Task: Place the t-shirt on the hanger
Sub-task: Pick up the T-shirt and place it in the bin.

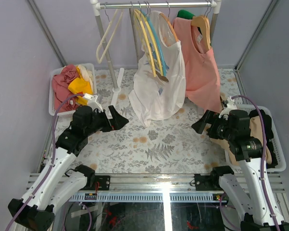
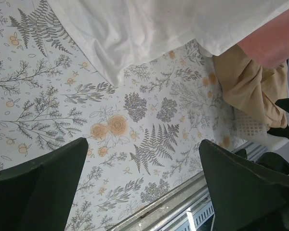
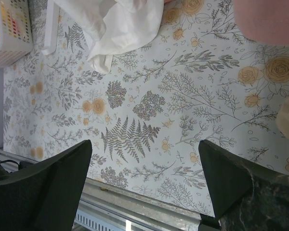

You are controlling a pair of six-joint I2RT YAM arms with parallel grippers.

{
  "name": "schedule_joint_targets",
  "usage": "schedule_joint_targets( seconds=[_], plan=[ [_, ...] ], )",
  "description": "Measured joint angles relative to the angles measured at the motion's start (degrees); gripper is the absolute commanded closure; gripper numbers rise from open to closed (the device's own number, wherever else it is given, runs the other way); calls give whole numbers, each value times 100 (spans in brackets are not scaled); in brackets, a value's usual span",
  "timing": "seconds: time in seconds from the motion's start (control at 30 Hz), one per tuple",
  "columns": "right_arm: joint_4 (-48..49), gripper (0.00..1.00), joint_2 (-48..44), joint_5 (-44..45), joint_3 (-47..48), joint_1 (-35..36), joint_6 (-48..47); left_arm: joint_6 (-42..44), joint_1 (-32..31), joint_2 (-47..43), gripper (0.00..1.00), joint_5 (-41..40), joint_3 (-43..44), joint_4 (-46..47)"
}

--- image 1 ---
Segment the beige t shirt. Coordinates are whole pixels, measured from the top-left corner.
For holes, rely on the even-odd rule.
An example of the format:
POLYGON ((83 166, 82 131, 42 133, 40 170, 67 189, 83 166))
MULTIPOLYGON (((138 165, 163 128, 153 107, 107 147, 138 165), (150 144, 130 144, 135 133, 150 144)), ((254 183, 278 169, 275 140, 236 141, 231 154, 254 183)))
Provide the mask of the beige t shirt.
MULTIPOLYGON (((259 116, 255 116, 250 119, 250 129, 251 129, 250 135, 252 137, 259 139, 261 144, 263 144, 263 132, 262 132, 262 126, 261 126, 261 121, 260 121, 259 116)), ((239 163, 238 161, 236 161, 234 154, 230 151, 228 141, 217 140, 217 139, 212 139, 212 138, 210 140, 213 143, 220 145, 223 149, 225 149, 228 152, 229 159, 234 166, 239 166, 239 163)), ((272 152, 269 150, 268 145, 269 143, 267 142, 265 159, 266 159, 267 164, 269 165, 273 163, 273 160, 271 156, 272 152)))

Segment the blue hanger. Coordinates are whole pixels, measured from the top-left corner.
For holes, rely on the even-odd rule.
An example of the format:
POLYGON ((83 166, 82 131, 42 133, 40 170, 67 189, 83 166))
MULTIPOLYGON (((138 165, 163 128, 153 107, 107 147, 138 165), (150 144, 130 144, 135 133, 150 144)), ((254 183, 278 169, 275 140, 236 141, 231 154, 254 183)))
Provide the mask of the blue hanger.
POLYGON ((145 31, 147 33, 151 56, 154 61, 155 71, 159 71, 159 73, 163 76, 166 73, 166 63, 164 61, 164 56, 157 32, 148 14, 144 14, 143 11, 140 10, 140 16, 144 23, 145 31))

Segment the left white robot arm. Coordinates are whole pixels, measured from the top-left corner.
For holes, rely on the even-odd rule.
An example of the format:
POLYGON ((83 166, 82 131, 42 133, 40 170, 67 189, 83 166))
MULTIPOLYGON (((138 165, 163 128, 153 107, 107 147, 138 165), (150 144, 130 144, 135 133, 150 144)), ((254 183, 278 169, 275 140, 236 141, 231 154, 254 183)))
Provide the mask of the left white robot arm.
POLYGON ((77 191, 94 190, 97 186, 95 171, 85 165, 75 167, 68 179, 58 185, 68 167, 88 143, 88 137, 101 132, 122 129, 129 120, 120 115, 114 106, 109 106, 111 119, 105 110, 81 106, 73 113, 68 128, 56 139, 53 154, 34 184, 21 199, 12 199, 8 204, 12 220, 32 231, 46 231, 55 214, 77 191))

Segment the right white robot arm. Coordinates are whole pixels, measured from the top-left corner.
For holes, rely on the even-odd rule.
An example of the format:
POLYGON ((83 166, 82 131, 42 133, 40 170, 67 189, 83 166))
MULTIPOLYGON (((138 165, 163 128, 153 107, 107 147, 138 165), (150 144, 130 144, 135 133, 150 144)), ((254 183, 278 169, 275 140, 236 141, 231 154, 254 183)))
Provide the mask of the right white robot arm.
POLYGON ((230 166, 215 167, 210 174, 210 185, 223 189, 233 203, 240 220, 241 231, 289 231, 268 180, 266 164, 262 163, 262 151, 266 145, 251 136, 250 117, 246 111, 231 110, 227 116, 207 110, 192 125, 201 134, 207 124, 210 138, 226 140, 230 151, 244 174, 248 192, 236 182, 230 166))

